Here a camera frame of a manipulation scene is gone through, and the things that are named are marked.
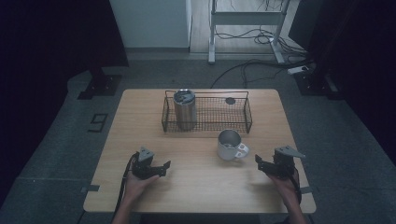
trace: cable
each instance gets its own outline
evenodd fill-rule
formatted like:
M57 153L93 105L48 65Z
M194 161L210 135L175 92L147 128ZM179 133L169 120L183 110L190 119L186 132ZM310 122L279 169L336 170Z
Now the cable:
M128 177L128 172L130 171L130 167L131 167L131 163L132 163L132 159L133 158L134 158L134 156L132 156L131 159L129 159L129 161L128 161L126 167L125 167L125 171L124 171L124 174L122 176L121 185L120 185L119 198L117 199L116 209L114 211L113 218L111 218L111 221L113 221L114 217L117 214L117 211L120 208L120 203L122 201L123 193L124 193L124 190L125 190L126 179Z
M265 11L268 11L268 6L270 5L270 0L267 0L265 3Z
M85 210L82 209L82 213L81 213L81 215L78 218L77 224L79 224L79 222L82 220L82 217L84 216L84 214L85 214Z
M294 172L297 172L297 177L298 177L298 183L297 183L297 181L294 179L293 175L291 173L289 173L288 169L286 167L284 167L284 169L285 169L284 171L288 175L288 178L290 179L291 183L294 186L294 191L296 193L298 203L301 203L302 194L301 194L301 189L300 189L300 176L298 174L298 170L297 170L297 168L294 167Z
M211 12L211 10L210 10L210 3L212 2L212 1L207 1L207 15L208 15L208 20L209 20L209 30L211 31L211 27L212 27L212 25L211 25L211 23L210 23L210 14L212 14L212 12Z
M215 80L215 81L212 83L212 85L210 86L210 89L213 89L213 87L216 85L216 83L217 83L222 77L224 77L227 73L229 73L230 71L232 71L232 70L234 70L235 68L238 68L238 67L241 67L241 76L242 76L242 79L243 79L243 85L244 85L244 87L246 87L246 86L247 86L247 83L251 82L251 81L248 81L248 80L247 80L247 76L246 76L246 68L247 68L249 65L252 65L252 64L262 64L262 65L267 65L267 66L272 66L272 67L281 68L281 70L279 70L278 72L275 73L275 75L274 75L274 78L275 78L275 76L276 76L278 73L280 73L282 70L284 70L284 69L288 69L288 68L292 68L292 67L298 67L298 66L302 66L302 65L305 65L305 64L308 64L308 63L312 63L312 60L305 59L305 60L301 60L301 61L299 61L299 62L297 62L297 63L290 63L290 64L270 63L270 62L267 62L267 61L256 60L256 59L249 60L249 61L247 61L246 63L240 63L240 64L238 64L238 65L236 65L236 66L233 66L233 67L227 69L227 71L223 72L218 78L216 78L216 80Z
M217 10L218 0L212 0L212 1L215 1L215 10ZM276 8L280 7L280 10L281 10L281 8L283 6L283 2L284 2L284 0L281 0L280 4L277 7L275 7L276 0L274 0L272 9L275 10ZM213 3L213 2L208 1L209 13L211 13L211 11L210 11L210 3ZM263 0L262 3L257 8L257 10L259 10L259 8L264 3L266 5L266 9L265 10L267 10L268 7L269 7L269 4L270 4L270 0ZM210 27L211 27L211 21L210 21L210 17L209 17L209 28ZM274 38L274 33L266 31L266 30L263 30L262 29L262 25L260 25L259 29L253 29L253 30L247 31L247 32L245 32L245 33L243 33L241 35L229 35L229 34L219 33L218 30L217 30L217 27L215 26L214 28L215 28L216 36L218 38L220 38L220 39L233 39L233 38L250 39L250 38L252 38L252 39L254 39L254 42L256 44L267 45L267 44L271 44L270 38ZM256 31L259 32L257 35L246 36L246 35L251 34L252 32L256 32ZM291 42L291 40L283 38L281 36L278 38L278 43L279 43L280 47L283 49L283 51L285 51L286 53L295 54L295 55L302 56L302 57L306 56L307 52L306 52L305 49L300 49L300 48L293 47L293 46L289 45L287 43L287 41Z
M265 79L274 79L274 78L276 78L277 74L279 74L281 71L283 71L285 69L286 68L279 69L279 71L275 72L271 77L259 77L259 78L253 79L253 80L246 79L246 80L244 80L244 83L242 83L242 85L244 86L244 89L247 89L248 88L248 83L256 82L256 81L259 81L259 80L265 80Z
M236 11L235 7L233 6L233 0L230 0L231 7L233 8L234 11Z

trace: wooden table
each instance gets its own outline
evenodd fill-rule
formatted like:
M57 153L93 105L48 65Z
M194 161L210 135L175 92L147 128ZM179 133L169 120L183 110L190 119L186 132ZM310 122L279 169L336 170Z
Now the wooden table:
M193 90L246 91L246 90ZM127 90L111 126L90 191L88 212L113 212L125 165L141 146L155 153L152 166L172 161L167 175L149 186L134 206L139 213L287 213L271 180L257 169L254 155L273 161L275 147L295 146L275 90L248 90L253 125L241 133L249 154L223 161L219 132L165 133L161 123L165 90ZM300 159L294 159L301 187L308 186ZM304 213L314 213L312 193L303 194Z

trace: black curtain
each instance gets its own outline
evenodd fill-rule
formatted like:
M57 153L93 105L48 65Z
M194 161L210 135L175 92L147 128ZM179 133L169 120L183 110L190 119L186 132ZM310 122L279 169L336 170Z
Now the black curtain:
M92 67L128 66L108 0L0 1L2 203L67 94Z
M394 164L395 27L395 1L360 1L337 42L332 65L338 89Z

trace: wire basket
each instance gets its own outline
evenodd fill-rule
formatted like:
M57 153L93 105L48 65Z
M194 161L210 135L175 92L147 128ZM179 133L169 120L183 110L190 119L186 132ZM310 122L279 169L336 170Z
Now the wire basket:
M182 130L177 125L173 94L166 91L163 102L164 132L201 132L234 129L240 133L249 133L253 119L248 102L248 91L196 92L196 123L190 130Z

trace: black cable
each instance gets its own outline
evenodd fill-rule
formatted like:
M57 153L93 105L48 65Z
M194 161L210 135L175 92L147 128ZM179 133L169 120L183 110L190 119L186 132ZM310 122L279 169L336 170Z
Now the black cable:
M233 8L234 11L236 11L235 7L233 7L233 0L230 0L231 2L231 7Z
M262 0L262 3L259 5L259 7L257 8L256 11L259 11L260 7L262 7L262 5L264 4L265 1L268 1L268 0Z
M82 213L81 213L81 215L78 218L77 224L79 224L79 222L82 220L82 217L84 216L84 214L85 214L85 210L82 209Z
M217 10L218 0L213 0L213 1L216 1L215 2L215 10ZM265 1L265 4L266 4L266 9L265 10L267 10L268 7L269 7L270 0L263 0L262 4L264 3L264 1ZM284 2L284 0L281 0L281 3L279 4L280 8L282 8L283 2ZM273 10L278 8L278 7L275 7L275 1L274 1ZM254 31L259 31L260 33L258 35L254 35L254 36L245 36L245 35L250 34L251 32L254 32ZM254 42L255 43L257 43L257 44L265 44L265 45L266 44L271 44L271 41L270 41L269 38L274 37L273 33L263 30L262 29L262 25L259 27L259 29L253 29L253 30L247 31L247 32L245 32L244 34L241 34L241 35L229 35L229 34L224 34L224 33L218 33L217 27L215 26L215 34L220 39L233 39L233 38L250 39L250 38L254 38ZM303 56L303 57L306 54L305 49L300 49L300 48L295 48L293 46L290 46L286 42L286 40L284 38L282 38L281 36L278 38L278 43L279 43L280 47L287 53L298 54L298 55Z
M274 79L274 78L276 78L276 75L277 74L279 74L281 71L283 71L283 70L285 70L286 68L281 68L279 71L277 71L277 72L275 72L271 77L259 77L259 78L256 78L256 79L253 79L253 80L246 80L245 81L245 89L247 89L248 88L248 83L250 83L250 82L255 82L255 81L259 81L259 80L265 80L265 79Z
M117 199L117 205L116 205L116 209L114 210L114 214L113 214L113 218L111 218L111 221L113 221L114 217L117 214L117 211L120 208L120 203L122 201L122 197L123 197L123 192L125 190L125 183L126 183L126 179L128 177L128 172L130 171L130 167L131 167L131 163L132 163L132 158L134 157L134 155L131 157L131 159L129 159L126 167L125 167L125 171L124 174L122 176L122 180L121 180L121 186L120 186L120 193L119 193L119 198Z
M270 5L270 0L265 2L265 11L268 11L268 6Z
M263 60L249 60L246 63L240 63L236 66L233 66L231 68L229 68L227 71L223 72L218 78L216 78L216 80L212 83L212 85L210 86L210 89L213 89L213 87L215 86L215 84L222 78L224 77L228 72L234 70L235 68L241 67L241 69L243 69L244 67L246 68L247 66L251 65L251 64L262 64L262 65L267 65L267 66L273 66L273 67L277 67L277 68L282 68L282 69L288 69L288 68L292 68L292 67L298 67L298 66L302 66L308 63L312 63L312 60L302 60L299 61L297 63L289 63L289 64L279 64L279 63L270 63L267 61L263 61ZM242 74L242 79L244 80L244 83L246 82L244 74Z
M280 9L279 9L279 11L282 11L283 1L284 1L284 0L282 0L282 1L280 2Z
M296 182L296 180L294 179L293 175L288 172L288 169L286 167L285 167L285 171L286 171L286 174L288 174L288 178L290 179L291 183L294 186L294 191L296 193L296 196L297 196L297 199L298 199L298 203L301 203L302 193L301 193L301 189L300 189L300 183ZM298 170L295 167L294 167L294 172L297 172L297 176L300 179L299 174L298 174Z

